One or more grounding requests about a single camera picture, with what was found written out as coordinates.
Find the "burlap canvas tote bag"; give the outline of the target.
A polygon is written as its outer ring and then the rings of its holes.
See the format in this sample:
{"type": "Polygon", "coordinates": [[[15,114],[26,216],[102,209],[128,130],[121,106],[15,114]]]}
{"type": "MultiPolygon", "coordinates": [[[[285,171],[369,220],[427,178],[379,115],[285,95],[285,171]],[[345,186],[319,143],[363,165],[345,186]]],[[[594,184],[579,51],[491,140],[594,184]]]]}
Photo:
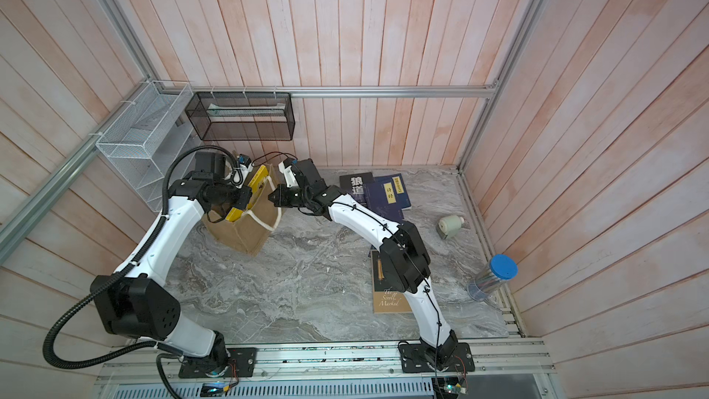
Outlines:
{"type": "Polygon", "coordinates": [[[224,209],[218,209],[216,212],[205,214],[202,222],[219,243],[249,256],[256,256],[280,225],[284,214],[282,208],[277,208],[268,199],[277,185],[278,178],[275,177],[274,166],[263,164],[249,181],[253,195],[247,210],[233,209],[223,221],[217,223],[225,213],[224,209]]]}

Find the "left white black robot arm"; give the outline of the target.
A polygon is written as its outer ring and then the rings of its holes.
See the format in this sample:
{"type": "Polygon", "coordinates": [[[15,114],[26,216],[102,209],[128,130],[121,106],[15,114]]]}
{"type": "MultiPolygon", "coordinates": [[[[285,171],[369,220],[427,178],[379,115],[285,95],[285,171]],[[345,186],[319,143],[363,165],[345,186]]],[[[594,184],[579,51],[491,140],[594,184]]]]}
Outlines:
{"type": "Polygon", "coordinates": [[[221,147],[195,147],[175,158],[162,181],[162,209],[148,233],[114,274],[96,277],[90,287],[109,334],[155,343],[205,371],[225,369],[229,353],[223,335],[188,319],[164,285],[204,214],[214,207],[247,207],[252,168],[249,157],[221,147]]]}

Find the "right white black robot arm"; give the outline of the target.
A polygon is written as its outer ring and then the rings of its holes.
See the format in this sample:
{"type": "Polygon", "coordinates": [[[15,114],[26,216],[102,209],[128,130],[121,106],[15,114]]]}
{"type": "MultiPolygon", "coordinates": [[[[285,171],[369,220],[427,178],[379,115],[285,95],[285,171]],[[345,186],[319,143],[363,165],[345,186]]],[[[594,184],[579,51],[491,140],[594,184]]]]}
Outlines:
{"type": "Polygon", "coordinates": [[[322,216],[367,240],[380,253],[385,278],[402,292],[417,320],[422,352],[441,369],[453,357],[458,338],[433,291],[430,256],[417,227],[375,214],[338,186],[330,186],[312,160],[286,159],[278,165],[284,183],[269,195],[276,207],[322,216]]]}

